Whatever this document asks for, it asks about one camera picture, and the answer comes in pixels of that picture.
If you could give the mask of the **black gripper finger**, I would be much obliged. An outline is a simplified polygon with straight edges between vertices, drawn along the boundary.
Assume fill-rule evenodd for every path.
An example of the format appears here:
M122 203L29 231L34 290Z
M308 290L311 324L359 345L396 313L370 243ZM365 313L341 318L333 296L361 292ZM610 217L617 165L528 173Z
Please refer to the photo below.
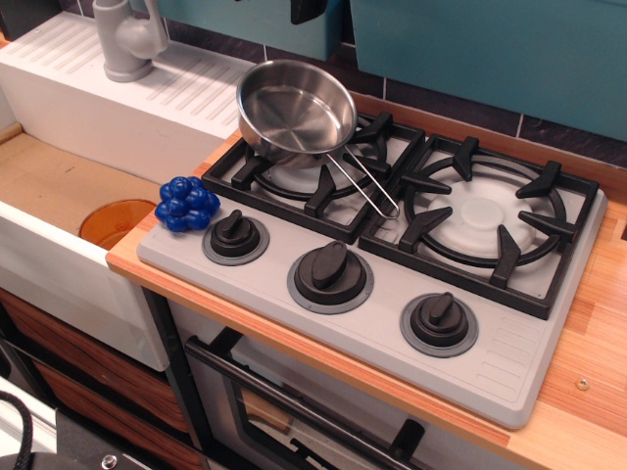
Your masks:
M321 16L326 10L326 0L291 0L291 24L304 24Z

